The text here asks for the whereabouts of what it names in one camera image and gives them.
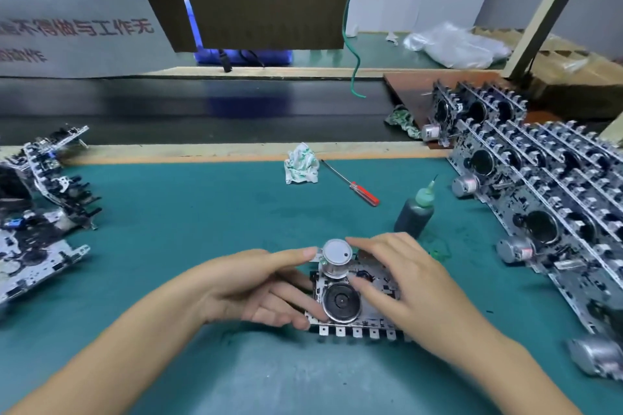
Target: screwdriver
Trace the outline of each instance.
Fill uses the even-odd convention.
[[[354,192],[361,197],[363,200],[365,200],[366,202],[368,202],[372,207],[376,207],[379,203],[381,203],[380,200],[378,200],[375,196],[373,196],[372,194],[370,194],[370,192],[368,192],[367,190],[365,190],[363,187],[361,187],[360,185],[357,185],[354,182],[350,182],[348,179],[346,179],[343,175],[341,175],[340,173],[338,173],[335,169],[333,169],[331,166],[329,166],[329,163],[326,162],[324,159],[320,160],[326,167],[328,167],[329,169],[331,169],[331,171],[335,172],[337,175],[339,175],[342,179],[344,179],[347,183],[348,186],[354,190]]]

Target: sign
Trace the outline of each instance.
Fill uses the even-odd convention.
[[[176,65],[147,0],[0,0],[0,76],[127,76]]]

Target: workbench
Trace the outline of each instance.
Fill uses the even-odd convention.
[[[99,229],[70,238],[91,246],[88,257],[7,310],[0,325],[0,410],[183,270],[243,249],[321,246],[330,238],[390,231],[404,200],[439,175],[422,245],[585,415],[620,413],[623,386],[584,376],[568,358],[563,342],[584,333],[571,309],[547,278],[505,267],[495,256],[501,225],[485,205],[452,195],[456,173],[445,159],[332,165],[377,195],[380,206],[368,206],[328,170],[320,170],[316,184],[287,186],[276,160],[72,168],[103,197]],[[132,411],[221,412],[497,413],[472,382],[415,343],[323,338],[238,322],[204,327]]]

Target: person's left hand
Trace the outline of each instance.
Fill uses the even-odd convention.
[[[205,322],[239,319],[307,330],[305,310],[328,320],[322,305],[300,290],[312,291],[313,286],[295,266],[314,256],[315,247],[278,253],[250,249],[206,261],[178,278],[186,288],[202,289],[200,311]]]

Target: conveyor belt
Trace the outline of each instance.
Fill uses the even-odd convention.
[[[405,141],[383,123],[381,80],[2,79],[0,140],[17,145],[64,123],[91,144]]]

